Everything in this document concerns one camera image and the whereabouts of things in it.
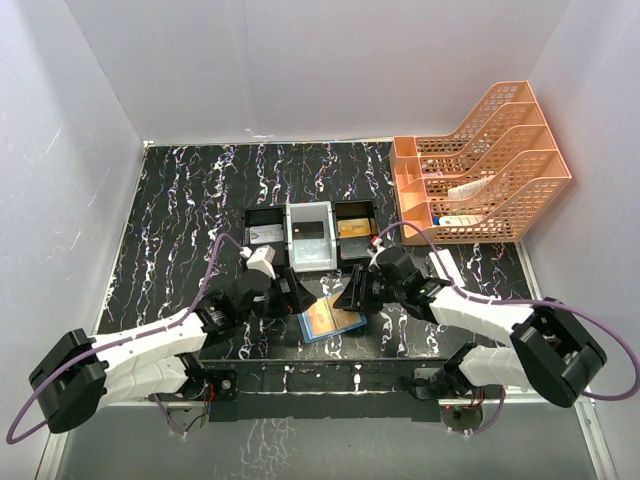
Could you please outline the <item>blue card holder wallet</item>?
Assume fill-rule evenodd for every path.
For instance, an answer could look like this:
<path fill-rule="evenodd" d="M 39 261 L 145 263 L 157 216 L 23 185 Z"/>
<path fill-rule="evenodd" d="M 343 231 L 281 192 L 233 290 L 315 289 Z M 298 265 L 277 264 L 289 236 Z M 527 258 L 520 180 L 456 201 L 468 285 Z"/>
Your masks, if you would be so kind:
<path fill-rule="evenodd" d="M 367 324 L 365 314 L 335 308 L 338 297 L 339 294 L 322 297 L 306 312 L 297 315 L 306 343 L 340 335 Z"/>

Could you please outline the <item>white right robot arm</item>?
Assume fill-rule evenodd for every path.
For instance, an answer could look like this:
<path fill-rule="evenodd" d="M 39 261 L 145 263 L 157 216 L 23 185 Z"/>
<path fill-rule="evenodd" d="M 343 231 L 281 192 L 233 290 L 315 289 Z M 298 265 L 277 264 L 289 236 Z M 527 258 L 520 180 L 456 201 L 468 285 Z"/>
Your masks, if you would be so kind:
<path fill-rule="evenodd" d="M 424 385 L 437 394 L 466 397 L 486 385 L 532 389 L 568 408 L 604 367 L 606 353 L 562 303 L 501 305 L 466 291 L 448 279 L 428 277 L 401 247 L 375 254 L 353 268 L 333 306 L 377 314 L 390 303 L 438 326 L 456 327 L 495 341 L 492 348 L 464 345 Z"/>

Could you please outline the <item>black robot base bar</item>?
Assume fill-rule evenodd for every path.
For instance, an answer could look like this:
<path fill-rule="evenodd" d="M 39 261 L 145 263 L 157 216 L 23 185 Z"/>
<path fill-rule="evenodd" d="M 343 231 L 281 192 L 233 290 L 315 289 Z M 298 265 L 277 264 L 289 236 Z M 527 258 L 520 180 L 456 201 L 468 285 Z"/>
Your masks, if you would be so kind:
<path fill-rule="evenodd" d="M 264 418 L 409 418 L 438 422 L 447 404 L 467 406 L 456 397 L 415 384 L 444 366 L 442 360 L 386 358 L 364 360 L 210 360 L 188 367 L 186 392 L 162 394 L 172 406 L 193 403 L 210 422 Z"/>

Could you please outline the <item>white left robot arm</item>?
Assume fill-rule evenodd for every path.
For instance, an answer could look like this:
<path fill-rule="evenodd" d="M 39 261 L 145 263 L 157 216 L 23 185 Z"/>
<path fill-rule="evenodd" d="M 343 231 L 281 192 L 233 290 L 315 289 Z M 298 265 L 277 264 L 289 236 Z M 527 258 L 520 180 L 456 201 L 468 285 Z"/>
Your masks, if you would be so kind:
<path fill-rule="evenodd" d="M 65 334 L 29 376 L 49 430 L 68 432 L 98 409 L 155 394 L 216 396 L 220 382 L 197 353 L 230 339 L 251 317 L 306 312 L 315 296 L 287 268 L 269 276 L 246 270 L 202 297 L 195 309 L 116 334 Z"/>

